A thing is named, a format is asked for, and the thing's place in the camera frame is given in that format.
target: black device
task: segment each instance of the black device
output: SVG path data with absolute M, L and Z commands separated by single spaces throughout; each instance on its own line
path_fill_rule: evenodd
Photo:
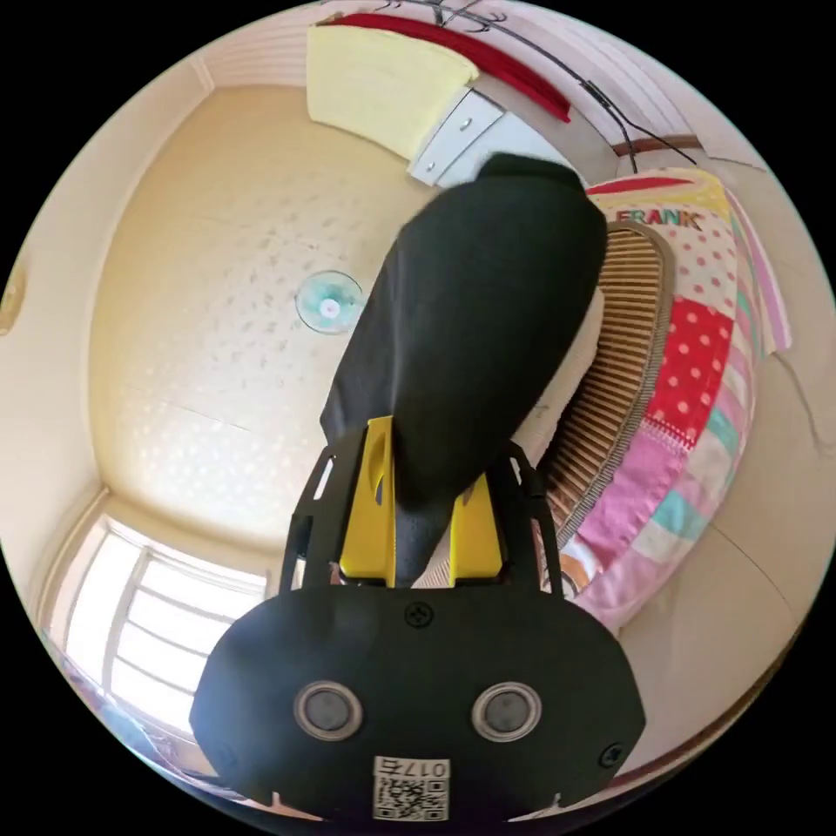
M 449 588 L 422 590 L 394 588 L 394 478 L 391 418 L 323 450 L 279 595 L 200 679 L 191 722 L 212 767 L 262 804 L 276 792 L 369 830 L 488 825 L 600 792 L 644 711 L 618 641 L 560 593 L 538 474 L 508 445 L 456 502 Z

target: label sticker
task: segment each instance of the label sticker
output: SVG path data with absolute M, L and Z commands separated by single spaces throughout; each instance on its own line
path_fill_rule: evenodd
M 374 759 L 374 818 L 384 821 L 447 821 L 448 760 Z

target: window frame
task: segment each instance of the window frame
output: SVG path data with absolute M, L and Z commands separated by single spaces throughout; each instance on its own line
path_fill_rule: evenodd
M 181 610 L 193 612 L 196 615 L 199 615 L 204 618 L 209 618 L 213 621 L 219 621 L 225 624 L 232 624 L 237 619 L 234 617 L 221 616 L 218 613 L 210 612 L 208 610 L 201 610 L 198 607 L 194 607 L 190 604 L 175 600 L 173 598 L 169 598 L 168 596 L 162 595 L 157 591 L 144 586 L 142 584 L 142 580 L 145 576 L 145 572 L 147 571 L 148 567 L 151 566 L 153 563 L 162 563 L 163 565 L 173 567 L 176 571 L 180 571 L 187 576 L 191 576 L 197 580 L 200 580 L 203 583 L 213 583 L 223 589 L 235 590 L 238 592 L 248 592 L 251 594 L 257 592 L 260 594 L 262 602 L 265 601 L 268 597 L 270 597 L 271 573 L 269 571 L 265 571 L 263 574 L 257 575 L 256 573 L 251 571 L 235 570 L 243 575 L 258 577 L 260 579 L 260 582 L 258 584 L 247 583 L 245 581 L 237 580 L 235 578 L 224 578 L 220 575 L 213 575 L 209 571 L 201 570 L 199 567 L 191 566 L 185 561 L 179 559 L 177 557 L 178 552 L 175 549 L 169 549 L 163 543 L 155 543 L 150 538 L 142 535 L 140 532 L 134 531 L 133 529 L 129 529 L 122 523 L 115 522 L 107 515 L 102 515 L 97 520 L 97 522 L 102 523 L 104 533 L 102 533 L 98 537 L 98 541 L 96 542 L 95 547 L 91 549 L 91 556 L 87 559 L 87 563 L 84 566 L 84 571 L 81 574 L 81 577 L 78 581 L 78 585 L 76 589 L 73 591 L 71 604 L 68 608 L 67 615 L 64 620 L 63 635 L 59 637 L 59 641 L 57 642 L 57 644 L 60 650 L 65 653 L 67 647 L 67 639 L 70 632 L 70 625 L 72 624 L 72 620 L 75 616 L 76 607 L 78 605 L 78 598 L 81 594 L 81 590 L 84 588 L 84 584 L 86 583 L 91 566 L 95 563 L 96 559 L 98 558 L 101 552 L 101 549 L 108 541 L 108 538 L 118 537 L 119 539 L 127 541 L 131 545 L 136 546 L 139 549 L 137 560 L 133 565 L 133 569 L 131 570 L 131 574 L 128 578 L 127 583 L 121 590 L 117 608 L 114 613 L 113 619 L 111 620 L 110 628 L 108 630 L 108 636 L 105 642 L 104 661 L 102 664 L 102 681 L 100 683 L 100 686 L 109 698 L 114 700 L 114 702 L 116 702 L 117 705 L 119 705 L 127 713 L 134 716 L 143 725 L 147 725 L 154 730 L 163 732 L 166 735 L 169 735 L 173 738 L 178 738 L 186 743 L 194 744 L 194 736 L 192 735 L 191 731 L 188 731 L 186 729 L 180 729 L 177 726 L 166 723 L 164 720 L 153 717 L 153 715 L 148 714 L 146 711 L 142 711 L 130 700 L 124 697 L 120 697 L 119 695 L 113 693 L 111 687 L 113 665 L 114 662 L 117 659 L 119 659 L 119 661 L 122 664 L 129 665 L 142 676 L 153 679 L 167 688 L 174 689 L 175 691 L 181 691 L 182 693 L 185 693 L 188 696 L 193 697 L 193 691 L 183 688 L 180 685 L 168 682 L 167 680 L 159 676 L 156 676 L 151 671 L 146 671 L 138 665 L 134 664 L 133 662 L 130 662 L 127 659 L 120 657 L 118 654 L 118 647 L 123 630 L 125 629 L 125 626 L 127 624 L 131 624 L 135 628 L 142 630 L 145 633 L 148 633 L 149 636 L 152 636 L 157 641 L 164 642 L 165 644 L 169 644 L 172 647 L 177 647 L 182 651 L 187 651 L 189 653 L 192 653 L 193 655 L 200 656 L 202 658 L 208 658 L 208 654 L 205 654 L 201 651 L 193 650 L 192 648 L 185 647 L 184 645 L 177 644 L 176 642 L 173 642 L 167 638 L 157 635 L 151 630 L 147 630 L 139 624 L 135 624 L 128 617 L 128 613 L 130 612 L 131 606 L 137 595 L 137 592 L 142 591 L 146 595 L 155 597 L 158 600 L 164 601 L 172 606 L 176 606 Z M 95 525 L 91 527 L 91 535 L 95 528 Z M 212 563 L 212 561 L 207 561 L 204 557 L 187 555 L 186 553 L 179 554 L 183 554 L 183 557 L 190 557 L 194 560 L 201 561 L 202 563 Z M 219 569 L 230 568 L 223 566 L 223 564 L 218 564 L 218 566 Z

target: yellow bracket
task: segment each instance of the yellow bracket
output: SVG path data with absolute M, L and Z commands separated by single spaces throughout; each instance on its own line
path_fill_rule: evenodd
M 450 586 L 464 579 L 496 577 L 502 568 L 502 552 L 490 503 L 488 480 L 482 474 L 473 490 L 462 494 L 453 506 L 450 528 Z
M 378 489 L 380 499 L 377 501 Z M 354 580 L 382 580 L 394 587 L 394 462 L 392 416 L 368 423 L 366 446 L 351 516 L 348 518 L 340 569 Z
M 383 581 L 394 587 L 394 457 L 392 416 L 368 423 L 366 444 L 346 536 L 340 556 L 342 574 L 351 580 Z M 502 552 L 490 501 L 488 480 L 481 475 L 472 490 L 459 496 L 450 529 L 449 585 L 487 580 L 502 569 Z

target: black cloth cover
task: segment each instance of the black cloth cover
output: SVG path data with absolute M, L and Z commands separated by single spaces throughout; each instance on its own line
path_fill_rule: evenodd
M 423 572 L 455 498 L 554 376 L 606 240 L 571 169 L 509 154 L 401 229 L 320 418 L 332 442 L 394 416 L 399 585 Z

